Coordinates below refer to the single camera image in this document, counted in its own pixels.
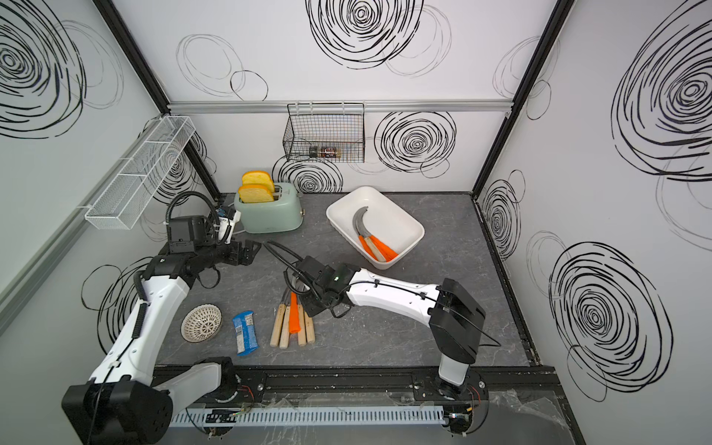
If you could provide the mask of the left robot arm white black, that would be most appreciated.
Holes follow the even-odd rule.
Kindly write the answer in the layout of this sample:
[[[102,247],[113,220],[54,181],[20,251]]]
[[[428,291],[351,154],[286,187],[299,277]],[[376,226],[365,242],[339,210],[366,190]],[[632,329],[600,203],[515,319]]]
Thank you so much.
[[[245,240],[175,253],[164,246],[135,275],[138,301],[89,380],[67,389],[61,407],[84,444],[155,444],[174,415],[210,395],[230,402],[240,391],[227,357],[197,362],[159,385],[159,349],[200,273],[219,264],[252,264],[261,243]]]

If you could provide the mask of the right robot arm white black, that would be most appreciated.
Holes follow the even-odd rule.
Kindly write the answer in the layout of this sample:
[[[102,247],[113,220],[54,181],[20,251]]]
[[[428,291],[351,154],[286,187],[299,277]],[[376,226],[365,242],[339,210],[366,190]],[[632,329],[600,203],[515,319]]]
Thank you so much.
[[[348,263],[337,267],[307,256],[289,265],[286,281],[305,313],[329,312],[335,318],[341,305],[371,307],[396,313],[427,326],[441,353],[437,380],[442,391],[459,393],[476,363],[485,336],[486,312],[457,281],[417,284],[379,276]]]

